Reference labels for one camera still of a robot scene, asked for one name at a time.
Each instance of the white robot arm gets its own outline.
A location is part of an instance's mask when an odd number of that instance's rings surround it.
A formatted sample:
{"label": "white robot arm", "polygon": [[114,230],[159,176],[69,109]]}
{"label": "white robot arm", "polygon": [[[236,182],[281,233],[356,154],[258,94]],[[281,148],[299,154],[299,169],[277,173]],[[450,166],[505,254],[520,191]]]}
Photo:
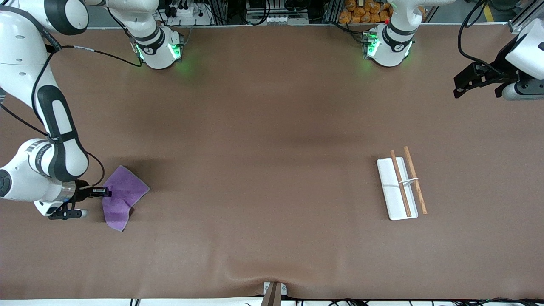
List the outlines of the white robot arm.
{"label": "white robot arm", "polygon": [[163,69],[181,60],[183,44],[180,34],[159,26],[153,13],[159,0],[85,0],[87,5],[104,7],[117,18],[132,36],[133,47],[153,69]]}
{"label": "white robot arm", "polygon": [[454,77],[454,96],[489,84],[501,84],[496,97],[544,100],[544,22],[534,19],[504,46],[491,64],[473,62]]}
{"label": "white robot arm", "polygon": [[393,67],[408,56],[412,38],[422,21],[421,6],[446,5],[455,0],[387,0],[393,7],[388,24],[370,30],[375,33],[370,44],[364,47],[366,57],[376,63]]}
{"label": "white robot arm", "polygon": [[[34,201],[44,216],[70,200],[75,202],[76,189],[87,185],[77,179],[87,170],[89,160],[66,98],[51,67],[44,67],[43,38],[59,50],[47,30],[74,35],[85,31],[87,24],[86,7],[80,0],[12,0],[0,5],[0,102],[5,92],[23,101],[35,110],[48,134],[47,139],[23,143],[15,157],[0,168],[0,197]],[[84,215],[73,210],[62,214],[67,218]]]}

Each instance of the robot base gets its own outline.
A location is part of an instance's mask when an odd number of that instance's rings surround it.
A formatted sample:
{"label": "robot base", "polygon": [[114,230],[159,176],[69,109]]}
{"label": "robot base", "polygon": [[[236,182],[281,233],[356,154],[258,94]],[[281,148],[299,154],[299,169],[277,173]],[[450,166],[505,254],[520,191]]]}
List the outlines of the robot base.
{"label": "robot base", "polygon": [[393,51],[392,48],[384,42],[383,32],[386,24],[378,25],[377,27],[365,32],[363,41],[368,44],[363,45],[363,54],[365,58],[374,60],[379,65],[384,67],[394,67],[402,63],[408,56],[412,42],[408,46],[398,45],[394,48],[402,48],[400,51]]}
{"label": "robot base", "polygon": [[132,43],[132,49],[141,61],[153,69],[164,69],[175,62],[181,62],[183,52],[183,36],[168,27],[160,28],[164,31],[165,40],[154,54],[148,54],[145,47],[142,50],[136,43]]}

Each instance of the green led light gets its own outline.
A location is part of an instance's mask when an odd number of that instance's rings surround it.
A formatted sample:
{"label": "green led light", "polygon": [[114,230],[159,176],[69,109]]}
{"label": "green led light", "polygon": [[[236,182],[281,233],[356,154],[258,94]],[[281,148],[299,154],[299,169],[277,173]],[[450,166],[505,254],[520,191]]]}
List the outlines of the green led light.
{"label": "green led light", "polygon": [[138,56],[141,60],[144,60],[144,53],[141,51],[140,46],[136,45],[136,49],[138,50]]}
{"label": "green led light", "polygon": [[404,53],[404,57],[407,57],[410,53],[410,47],[412,46],[412,42],[410,41],[410,44],[408,44],[408,47],[406,47],[406,53]]}
{"label": "green led light", "polygon": [[172,53],[174,58],[180,58],[180,47],[168,44],[168,49],[170,49],[170,53]]}
{"label": "green led light", "polygon": [[376,39],[374,42],[368,46],[368,56],[374,56],[376,55],[376,50],[378,49],[378,46],[380,45],[380,40]]}

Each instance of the metal frame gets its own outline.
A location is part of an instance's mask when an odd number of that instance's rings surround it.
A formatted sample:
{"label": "metal frame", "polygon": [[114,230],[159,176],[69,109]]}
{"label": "metal frame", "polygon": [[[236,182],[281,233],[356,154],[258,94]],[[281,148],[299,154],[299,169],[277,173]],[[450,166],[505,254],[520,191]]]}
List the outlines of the metal frame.
{"label": "metal frame", "polygon": [[544,19],[544,0],[533,0],[521,13],[508,22],[512,34],[518,34],[523,27],[536,18]]}

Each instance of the white rectangular plate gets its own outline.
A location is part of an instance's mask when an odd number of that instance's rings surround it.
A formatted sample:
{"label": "white rectangular plate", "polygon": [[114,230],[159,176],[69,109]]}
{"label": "white rectangular plate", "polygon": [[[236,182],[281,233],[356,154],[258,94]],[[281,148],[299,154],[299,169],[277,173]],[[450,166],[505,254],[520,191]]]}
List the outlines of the white rectangular plate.
{"label": "white rectangular plate", "polygon": [[[404,190],[406,191],[406,197],[408,198],[408,206],[410,207],[411,217],[406,216],[404,210],[403,197],[400,194],[400,187],[397,181],[397,175],[393,166],[393,160],[391,158],[381,158],[377,162],[378,172],[380,173],[381,188],[384,190],[385,204],[387,205],[387,212],[389,213],[389,219],[402,220],[417,218],[416,201],[413,198],[412,188],[408,183],[404,183]],[[397,157],[397,164],[399,164],[400,177],[403,181],[408,180],[408,172],[406,171],[406,165],[404,164],[404,158]]]}

